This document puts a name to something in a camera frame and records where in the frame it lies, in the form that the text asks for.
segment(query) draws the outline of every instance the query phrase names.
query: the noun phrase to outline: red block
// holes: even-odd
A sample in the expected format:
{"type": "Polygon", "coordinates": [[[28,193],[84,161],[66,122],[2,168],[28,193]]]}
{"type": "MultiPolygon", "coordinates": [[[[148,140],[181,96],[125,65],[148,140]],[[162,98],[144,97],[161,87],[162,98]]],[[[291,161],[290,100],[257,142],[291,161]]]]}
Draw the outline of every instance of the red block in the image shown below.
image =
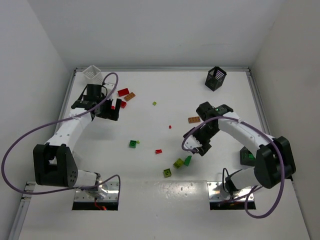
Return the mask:
{"type": "Polygon", "coordinates": [[[125,89],[119,90],[118,94],[119,94],[119,97],[122,97],[124,95],[128,95],[129,94],[129,89],[125,88],[125,89]]]}
{"type": "Polygon", "coordinates": [[[126,107],[127,103],[125,101],[121,101],[121,107],[124,109],[126,107]]]}

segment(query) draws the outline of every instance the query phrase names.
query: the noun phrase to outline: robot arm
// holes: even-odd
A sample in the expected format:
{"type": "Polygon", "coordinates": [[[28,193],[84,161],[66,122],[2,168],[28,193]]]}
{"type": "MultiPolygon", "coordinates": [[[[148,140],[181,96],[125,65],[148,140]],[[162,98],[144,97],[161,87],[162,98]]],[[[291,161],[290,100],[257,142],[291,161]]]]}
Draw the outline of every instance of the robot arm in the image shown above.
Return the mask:
{"type": "Polygon", "coordinates": [[[45,144],[35,146],[33,162],[35,180],[38,185],[73,188],[97,184],[100,175],[78,169],[72,152],[80,135],[95,117],[113,121],[119,118],[121,99],[112,97],[94,112],[77,117],[105,98],[102,88],[106,88],[108,92],[114,87],[112,83],[105,85],[106,87],[99,84],[87,84],[78,100],[71,106],[69,117],[75,117],[65,121],[45,144]]]}
{"type": "MultiPolygon", "coordinates": [[[[219,116],[241,120],[233,109],[225,104],[212,107],[209,102],[204,102],[197,108],[196,112],[203,121],[219,116]]],[[[217,119],[208,122],[185,141],[184,147],[196,150],[203,156],[211,148],[211,138],[220,130],[230,134],[242,143],[255,157],[254,167],[238,170],[225,179],[225,187],[231,195],[233,192],[251,186],[263,186],[270,189],[281,181],[280,163],[272,145],[251,128],[238,122],[229,119],[217,119]]],[[[267,137],[276,144],[281,152],[285,177],[291,176],[296,172],[296,166],[289,141],[283,136],[275,138],[267,135],[267,137]]]]}

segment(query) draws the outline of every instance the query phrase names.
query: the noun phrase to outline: gray wall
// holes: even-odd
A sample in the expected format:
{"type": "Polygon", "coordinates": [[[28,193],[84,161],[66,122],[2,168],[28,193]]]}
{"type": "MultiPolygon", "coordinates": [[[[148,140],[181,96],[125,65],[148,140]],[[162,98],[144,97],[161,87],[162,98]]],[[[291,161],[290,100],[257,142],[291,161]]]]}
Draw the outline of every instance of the gray wall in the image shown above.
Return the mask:
{"type": "Polygon", "coordinates": [[[313,240],[320,239],[319,13],[319,0],[288,0],[253,67],[272,133],[291,143],[293,179],[313,240]]]}
{"type": "Polygon", "coordinates": [[[69,67],[251,66],[284,0],[28,0],[69,67]]]}
{"type": "MultiPolygon", "coordinates": [[[[70,72],[54,49],[27,0],[3,0],[0,7],[0,153],[22,134],[58,119],[70,72]]],[[[54,127],[20,142],[9,155],[5,172],[23,188],[34,180],[33,148],[54,127]]],[[[7,239],[19,206],[15,193],[0,180],[0,239],[7,239]]]]}

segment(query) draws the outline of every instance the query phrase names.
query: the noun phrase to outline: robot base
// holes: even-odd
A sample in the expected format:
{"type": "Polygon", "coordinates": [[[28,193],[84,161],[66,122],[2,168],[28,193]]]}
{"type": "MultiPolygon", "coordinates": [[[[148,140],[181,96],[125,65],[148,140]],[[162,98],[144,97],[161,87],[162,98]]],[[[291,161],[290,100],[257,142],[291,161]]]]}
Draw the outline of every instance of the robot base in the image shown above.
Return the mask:
{"type": "Polygon", "coordinates": [[[72,210],[118,210],[119,182],[104,183],[100,192],[76,189],[72,210]]]}
{"type": "MultiPolygon", "coordinates": [[[[226,192],[222,188],[221,181],[208,181],[208,194],[210,201],[210,210],[244,210],[246,198],[240,198],[238,200],[227,201],[226,192]]],[[[234,198],[244,196],[251,191],[252,187],[246,187],[234,194],[234,198]]],[[[250,194],[248,200],[248,209],[256,209],[255,197],[250,194]]]]}

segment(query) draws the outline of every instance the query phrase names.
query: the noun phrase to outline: white basket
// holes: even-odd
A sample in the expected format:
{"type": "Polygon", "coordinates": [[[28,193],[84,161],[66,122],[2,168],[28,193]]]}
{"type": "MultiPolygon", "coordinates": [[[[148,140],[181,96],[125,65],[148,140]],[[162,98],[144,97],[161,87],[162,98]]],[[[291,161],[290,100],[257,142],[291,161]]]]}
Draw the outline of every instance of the white basket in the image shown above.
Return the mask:
{"type": "Polygon", "coordinates": [[[89,66],[82,72],[88,84],[102,84],[104,78],[101,70],[94,65],[89,66]]]}

